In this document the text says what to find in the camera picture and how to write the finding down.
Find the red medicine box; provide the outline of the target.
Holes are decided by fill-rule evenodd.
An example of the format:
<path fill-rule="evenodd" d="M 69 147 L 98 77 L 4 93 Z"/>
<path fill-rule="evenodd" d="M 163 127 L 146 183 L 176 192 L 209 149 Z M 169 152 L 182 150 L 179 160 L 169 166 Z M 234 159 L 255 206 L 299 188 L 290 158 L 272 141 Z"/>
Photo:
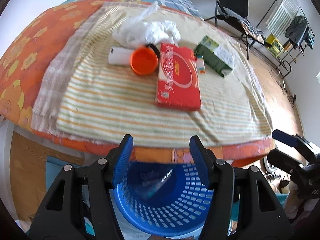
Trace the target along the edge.
<path fill-rule="evenodd" d="M 161 44 L 155 105 L 180 111 L 198 111 L 201 108 L 193 50 Z"/>

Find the small colourful wrapper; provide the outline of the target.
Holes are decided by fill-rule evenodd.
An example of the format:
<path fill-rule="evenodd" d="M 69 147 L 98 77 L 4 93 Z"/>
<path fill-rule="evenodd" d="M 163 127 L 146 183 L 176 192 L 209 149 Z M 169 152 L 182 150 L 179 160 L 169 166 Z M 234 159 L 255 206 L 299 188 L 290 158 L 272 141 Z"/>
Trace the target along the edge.
<path fill-rule="evenodd" d="M 196 57 L 196 68 L 197 68 L 197 72 L 199 74 L 205 74 L 206 73 L 204 59 L 203 59 L 203 56 L 201 56 L 201 55 Z"/>

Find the green carton box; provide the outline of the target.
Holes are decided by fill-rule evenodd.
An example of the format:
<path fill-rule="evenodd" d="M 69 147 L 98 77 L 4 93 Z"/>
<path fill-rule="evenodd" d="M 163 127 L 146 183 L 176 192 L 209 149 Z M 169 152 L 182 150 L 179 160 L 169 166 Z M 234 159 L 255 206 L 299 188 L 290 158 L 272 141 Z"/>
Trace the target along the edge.
<path fill-rule="evenodd" d="M 203 37 L 194 49 L 196 57 L 201 56 L 206 65 L 221 77 L 229 75 L 236 67 L 234 56 L 209 36 Z"/>

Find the orange plastic cup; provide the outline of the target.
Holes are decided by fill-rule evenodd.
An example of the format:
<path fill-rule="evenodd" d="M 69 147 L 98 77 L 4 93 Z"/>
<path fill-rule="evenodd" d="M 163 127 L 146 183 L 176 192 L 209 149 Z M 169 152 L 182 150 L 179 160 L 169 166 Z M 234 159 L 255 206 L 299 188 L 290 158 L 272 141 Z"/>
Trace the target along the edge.
<path fill-rule="evenodd" d="M 158 67 L 160 52 L 153 44 L 139 47 L 134 50 L 130 59 L 132 71 L 139 76 L 148 76 Z"/>

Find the white rectangular packet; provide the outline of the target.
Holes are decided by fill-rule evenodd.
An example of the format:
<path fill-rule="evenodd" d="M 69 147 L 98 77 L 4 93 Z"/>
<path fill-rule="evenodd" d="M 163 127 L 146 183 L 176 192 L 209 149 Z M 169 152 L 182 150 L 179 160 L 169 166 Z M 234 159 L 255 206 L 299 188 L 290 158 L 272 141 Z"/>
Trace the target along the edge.
<path fill-rule="evenodd" d="M 108 64 L 113 66 L 129 66 L 132 49 L 123 47 L 111 47 L 108 53 Z"/>

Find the white plastic bag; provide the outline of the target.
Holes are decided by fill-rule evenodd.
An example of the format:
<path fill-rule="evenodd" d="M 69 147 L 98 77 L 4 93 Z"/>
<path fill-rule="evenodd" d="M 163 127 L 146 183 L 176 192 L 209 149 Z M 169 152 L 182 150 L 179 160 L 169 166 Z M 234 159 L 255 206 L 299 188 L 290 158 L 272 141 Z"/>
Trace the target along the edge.
<path fill-rule="evenodd" d="M 176 23 L 169 20 L 145 21 L 145 18 L 160 10 L 157 2 L 153 2 L 140 15 L 127 19 L 118 29 L 113 31 L 113 38 L 123 47 L 135 49 L 143 45 L 169 43 L 177 45 L 181 39 Z"/>

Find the blue plastic laundry basket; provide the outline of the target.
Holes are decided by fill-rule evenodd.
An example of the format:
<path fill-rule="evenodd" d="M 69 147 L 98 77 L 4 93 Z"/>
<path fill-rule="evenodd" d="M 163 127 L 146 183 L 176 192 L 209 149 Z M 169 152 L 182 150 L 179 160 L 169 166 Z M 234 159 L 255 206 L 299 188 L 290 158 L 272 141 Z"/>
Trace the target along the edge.
<path fill-rule="evenodd" d="M 132 226 L 163 237 L 198 234 L 213 197 L 193 164 L 139 162 L 129 163 L 112 194 Z"/>

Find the striped yellow towel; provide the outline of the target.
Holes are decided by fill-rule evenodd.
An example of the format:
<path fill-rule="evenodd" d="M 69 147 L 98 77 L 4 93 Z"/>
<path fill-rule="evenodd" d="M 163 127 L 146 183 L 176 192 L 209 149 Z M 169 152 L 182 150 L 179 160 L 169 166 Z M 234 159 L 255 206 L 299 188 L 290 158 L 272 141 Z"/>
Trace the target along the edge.
<path fill-rule="evenodd" d="M 145 15 L 144 9 L 137 3 L 106 5 L 75 59 L 57 128 L 110 142 L 129 133 L 138 146 L 160 148 L 186 147 L 193 135 L 206 146 L 268 138 L 272 122 L 262 88 L 238 42 L 193 16 L 169 9 Z M 178 46 L 161 46 L 167 70 L 149 76 L 107 61 L 118 45 L 113 32 L 141 15 L 146 23 L 171 20 L 182 37 Z M 194 49 L 205 37 L 229 56 L 232 71 L 226 76 L 210 67 L 197 73 Z"/>

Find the black clothes rack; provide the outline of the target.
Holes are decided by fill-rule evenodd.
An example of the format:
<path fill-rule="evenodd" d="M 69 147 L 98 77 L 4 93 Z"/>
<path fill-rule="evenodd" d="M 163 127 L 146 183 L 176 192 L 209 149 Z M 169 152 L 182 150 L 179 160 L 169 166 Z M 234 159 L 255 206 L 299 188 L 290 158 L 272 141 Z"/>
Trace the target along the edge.
<path fill-rule="evenodd" d="M 316 34 L 303 1 L 249 0 L 249 18 L 262 29 L 266 41 L 263 45 L 252 41 L 248 47 L 257 49 L 275 63 L 282 79 L 291 74 L 292 67 L 307 49 L 314 48 Z"/>

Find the grey checked blanket edge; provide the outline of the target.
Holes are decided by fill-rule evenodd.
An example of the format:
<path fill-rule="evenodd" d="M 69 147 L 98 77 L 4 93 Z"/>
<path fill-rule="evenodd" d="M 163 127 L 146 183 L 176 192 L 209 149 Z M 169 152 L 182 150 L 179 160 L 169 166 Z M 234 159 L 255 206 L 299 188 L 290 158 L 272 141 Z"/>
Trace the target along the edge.
<path fill-rule="evenodd" d="M 88 32 L 111 6 L 145 8 L 148 4 L 137 1 L 103 2 L 102 7 L 89 16 L 70 36 L 63 49 L 50 62 L 43 76 L 39 93 L 33 105 L 31 128 L 34 131 L 51 135 L 60 134 L 56 128 L 57 114 L 73 72 L 74 61 Z"/>

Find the yellow crate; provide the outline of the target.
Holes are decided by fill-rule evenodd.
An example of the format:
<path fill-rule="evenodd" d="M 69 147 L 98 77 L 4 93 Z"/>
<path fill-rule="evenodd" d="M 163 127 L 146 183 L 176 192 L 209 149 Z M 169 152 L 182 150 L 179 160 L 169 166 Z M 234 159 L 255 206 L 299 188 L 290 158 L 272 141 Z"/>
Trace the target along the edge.
<path fill-rule="evenodd" d="M 281 45 L 280 41 L 273 34 L 270 34 L 267 37 L 266 42 L 271 45 L 267 49 L 275 58 L 278 58 L 281 55 L 281 53 L 284 51 L 284 47 Z"/>

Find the dark jacket on rack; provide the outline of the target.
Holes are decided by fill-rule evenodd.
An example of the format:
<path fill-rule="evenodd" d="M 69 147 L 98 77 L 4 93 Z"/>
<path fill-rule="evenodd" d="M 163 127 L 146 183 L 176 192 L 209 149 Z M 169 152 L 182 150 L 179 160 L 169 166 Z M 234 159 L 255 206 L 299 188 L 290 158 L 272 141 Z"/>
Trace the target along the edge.
<path fill-rule="evenodd" d="M 295 49 L 301 44 L 308 27 L 307 19 L 300 15 L 296 16 L 287 28 L 285 37 L 289 39 Z"/>

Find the striped cloth on chair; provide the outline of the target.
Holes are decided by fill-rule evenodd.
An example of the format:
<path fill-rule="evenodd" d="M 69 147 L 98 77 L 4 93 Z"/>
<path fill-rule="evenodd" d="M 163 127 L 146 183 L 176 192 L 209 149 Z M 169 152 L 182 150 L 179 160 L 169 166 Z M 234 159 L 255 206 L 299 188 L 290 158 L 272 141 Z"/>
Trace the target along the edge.
<path fill-rule="evenodd" d="M 247 19 L 242 17 L 238 18 L 237 22 L 242 26 L 247 35 L 253 37 L 259 43 L 265 44 L 264 32 L 261 29 L 254 27 Z"/>

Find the striped towel on rack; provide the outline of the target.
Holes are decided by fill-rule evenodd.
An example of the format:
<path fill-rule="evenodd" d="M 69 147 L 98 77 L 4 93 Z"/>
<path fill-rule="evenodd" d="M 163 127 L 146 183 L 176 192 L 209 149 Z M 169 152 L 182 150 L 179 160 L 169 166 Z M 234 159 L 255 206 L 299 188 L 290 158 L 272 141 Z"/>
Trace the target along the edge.
<path fill-rule="evenodd" d="M 300 10 L 297 0 L 277 0 L 266 21 L 266 29 L 276 38 L 280 37 Z"/>

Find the black folding chair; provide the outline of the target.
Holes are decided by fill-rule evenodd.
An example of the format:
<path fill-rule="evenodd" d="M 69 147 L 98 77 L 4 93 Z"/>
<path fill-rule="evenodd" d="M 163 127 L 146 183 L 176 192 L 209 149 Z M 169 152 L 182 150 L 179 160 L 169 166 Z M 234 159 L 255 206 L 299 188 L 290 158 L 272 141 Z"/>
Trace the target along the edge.
<path fill-rule="evenodd" d="M 205 21 L 214 20 L 215 26 L 218 26 L 219 21 L 223 21 L 230 25 L 232 28 L 241 33 L 238 39 L 244 42 L 246 52 L 249 52 L 249 40 L 259 43 L 253 37 L 247 35 L 242 26 L 237 22 L 238 18 L 245 18 L 248 20 L 249 3 L 248 0 L 216 0 L 215 15 L 206 18 Z"/>

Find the orange floral bedsheet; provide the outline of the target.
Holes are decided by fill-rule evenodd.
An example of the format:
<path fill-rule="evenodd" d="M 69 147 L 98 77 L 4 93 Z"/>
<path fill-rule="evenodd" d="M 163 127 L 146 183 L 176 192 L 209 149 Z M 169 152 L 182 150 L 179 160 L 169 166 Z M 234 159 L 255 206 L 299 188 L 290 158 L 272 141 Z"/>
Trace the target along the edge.
<path fill-rule="evenodd" d="M 125 134 L 118 142 L 110 142 L 65 133 L 57 126 L 58 135 L 31 128 L 33 105 L 50 62 L 80 25 L 100 9 L 103 2 L 110 1 L 125 0 L 84 0 L 59 5 L 43 12 L 20 33 L 1 58 L 1 115 L 38 137 L 81 152 L 103 155 L 121 141 Z M 143 147 L 136 145 L 134 139 L 134 146 L 134 161 L 164 164 L 192 161 L 189 143 L 180 148 Z M 270 135 L 237 144 L 204 146 L 218 158 L 241 167 L 266 156 L 274 142 Z"/>

